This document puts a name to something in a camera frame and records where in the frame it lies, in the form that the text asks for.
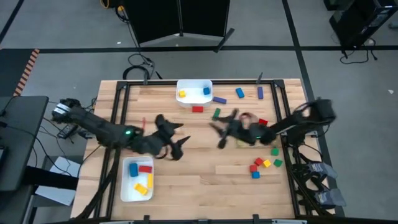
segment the red cube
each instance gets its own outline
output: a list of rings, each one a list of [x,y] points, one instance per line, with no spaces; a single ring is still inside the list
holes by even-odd
[[[250,172],[255,172],[257,171],[257,166],[256,165],[250,165]]]
[[[267,125],[268,121],[266,121],[264,119],[259,119],[259,124]]]
[[[257,158],[256,161],[254,161],[255,165],[259,166],[263,163],[263,160],[260,158]]]
[[[202,113],[203,112],[203,107],[202,106],[192,106],[192,112],[196,113]]]
[[[147,173],[152,173],[152,167],[150,166],[139,166],[138,169],[139,172],[147,172]]]

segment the white plastic bin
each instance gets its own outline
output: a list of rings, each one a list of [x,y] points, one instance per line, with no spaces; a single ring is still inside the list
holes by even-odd
[[[210,94],[203,94],[203,89],[208,87]],[[184,90],[186,97],[181,98],[179,91]],[[213,100],[213,83],[211,80],[179,80],[175,91],[175,98],[182,107],[210,106]]]
[[[139,166],[151,166],[152,167],[152,177],[154,179],[154,159],[150,156],[142,157],[127,157],[123,159],[123,171],[122,171],[122,186],[120,191],[120,198],[123,202],[139,202],[146,201],[152,198],[154,194],[154,187],[148,189],[146,195],[141,195],[138,191],[134,189],[136,183],[140,183],[142,186],[147,187],[148,173],[138,172],[137,177],[130,176],[129,165],[136,163]]]

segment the concrete floor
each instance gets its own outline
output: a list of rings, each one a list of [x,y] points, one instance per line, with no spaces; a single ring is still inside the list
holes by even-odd
[[[17,1],[0,1],[0,29]],[[321,0],[289,0],[301,46],[333,46],[328,23],[331,12]],[[391,21],[398,21],[396,14]],[[230,27],[236,32],[227,45],[293,46],[280,0],[231,0]],[[398,45],[398,31],[385,24],[374,35],[378,45]],[[200,40],[172,40],[153,46],[213,45]],[[97,0],[25,1],[1,47],[67,49],[133,47],[128,29],[112,10]],[[343,65],[339,51],[303,52],[315,96],[330,98],[338,119],[326,140],[347,217],[398,220],[398,51],[375,51],[377,62]],[[121,79],[130,53],[40,54],[23,95],[47,95],[50,100],[78,98],[88,104],[101,80]],[[294,51],[221,51],[145,53],[164,78],[301,78]],[[362,60],[356,52],[350,60]],[[140,78],[140,73],[131,78]],[[52,110],[49,105],[46,117]],[[54,132],[56,129],[44,123]],[[39,135],[50,155],[62,155],[54,139]],[[62,141],[69,156],[83,155],[85,142]],[[39,162],[44,154],[38,151]],[[35,223],[67,220],[70,208],[41,208]]]

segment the green cube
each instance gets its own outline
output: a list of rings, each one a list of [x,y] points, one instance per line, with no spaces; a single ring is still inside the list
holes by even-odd
[[[216,118],[218,118],[218,116],[220,115],[220,112],[221,112],[221,109],[217,108],[213,115],[213,121],[215,121]]]
[[[277,167],[280,167],[282,165],[283,161],[280,161],[278,159],[275,160],[274,165]]]
[[[277,147],[273,148],[271,150],[271,155],[278,156],[279,155],[279,149]]]

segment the wooden table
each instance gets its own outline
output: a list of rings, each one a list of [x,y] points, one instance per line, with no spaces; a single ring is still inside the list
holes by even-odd
[[[299,79],[286,79],[291,111],[305,102],[305,95]],[[99,88],[95,114],[110,120],[117,81],[102,81]],[[241,87],[245,98],[238,99],[235,88]],[[282,97],[278,90],[282,116],[285,116]],[[155,160],[154,196],[146,202],[122,202],[120,199],[121,164],[123,158],[140,156],[127,149],[122,150],[118,169],[118,180],[114,197],[112,220],[142,220],[150,215],[151,220],[186,219],[251,219],[253,214],[260,218],[294,218],[292,199],[285,165],[269,168],[260,167],[260,179],[252,179],[249,165],[255,158],[284,161],[280,139],[270,146],[238,147],[236,141],[228,138],[223,150],[217,149],[219,137],[208,125],[216,108],[220,116],[229,115],[234,108],[240,112],[252,112],[272,125],[277,121],[271,88],[264,86],[264,99],[257,99],[255,85],[214,85],[213,94],[228,99],[226,105],[213,103],[204,113],[192,113],[175,100],[175,86],[133,86],[130,90],[126,124],[141,127],[142,118],[147,121],[146,134],[155,131],[154,119],[163,113],[172,122],[184,123],[177,129],[174,140],[191,135],[184,144],[181,160]],[[119,122],[124,94],[121,94],[116,121]],[[306,143],[317,148],[315,139]],[[279,156],[271,156],[272,146],[280,149]],[[95,140],[87,144],[85,156],[97,147]],[[300,152],[309,159],[320,160],[317,152],[306,146]],[[98,188],[104,148],[98,149],[83,164],[76,191],[71,217],[77,216],[91,200]],[[106,210],[107,193],[103,198],[101,214]]]

